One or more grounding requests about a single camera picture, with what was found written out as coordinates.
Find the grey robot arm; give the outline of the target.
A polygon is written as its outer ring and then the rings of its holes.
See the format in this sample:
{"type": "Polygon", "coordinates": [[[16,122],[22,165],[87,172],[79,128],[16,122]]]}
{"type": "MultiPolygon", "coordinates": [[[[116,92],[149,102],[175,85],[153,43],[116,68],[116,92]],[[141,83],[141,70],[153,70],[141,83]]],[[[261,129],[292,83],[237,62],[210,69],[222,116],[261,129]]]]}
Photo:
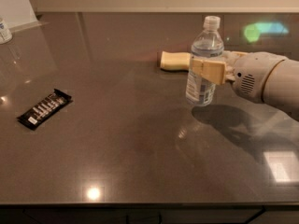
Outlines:
{"type": "Polygon", "coordinates": [[[191,70],[216,85],[229,82],[236,95],[266,104],[299,121],[299,62],[269,52],[224,51],[191,59],[191,70]]]}

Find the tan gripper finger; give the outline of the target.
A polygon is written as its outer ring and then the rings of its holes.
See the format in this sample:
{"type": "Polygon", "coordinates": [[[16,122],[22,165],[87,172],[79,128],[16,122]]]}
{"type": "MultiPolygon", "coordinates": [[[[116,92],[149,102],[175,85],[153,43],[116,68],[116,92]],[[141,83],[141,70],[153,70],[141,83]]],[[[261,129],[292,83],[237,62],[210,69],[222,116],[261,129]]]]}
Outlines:
{"type": "Polygon", "coordinates": [[[245,55],[247,55],[247,53],[243,51],[225,50],[222,54],[222,57],[227,63],[235,63],[236,60],[238,60],[239,58],[245,55]]]}
{"type": "Polygon", "coordinates": [[[216,85],[223,85],[227,81],[234,81],[234,68],[223,57],[216,59],[191,58],[190,69],[196,75],[216,85]]]}

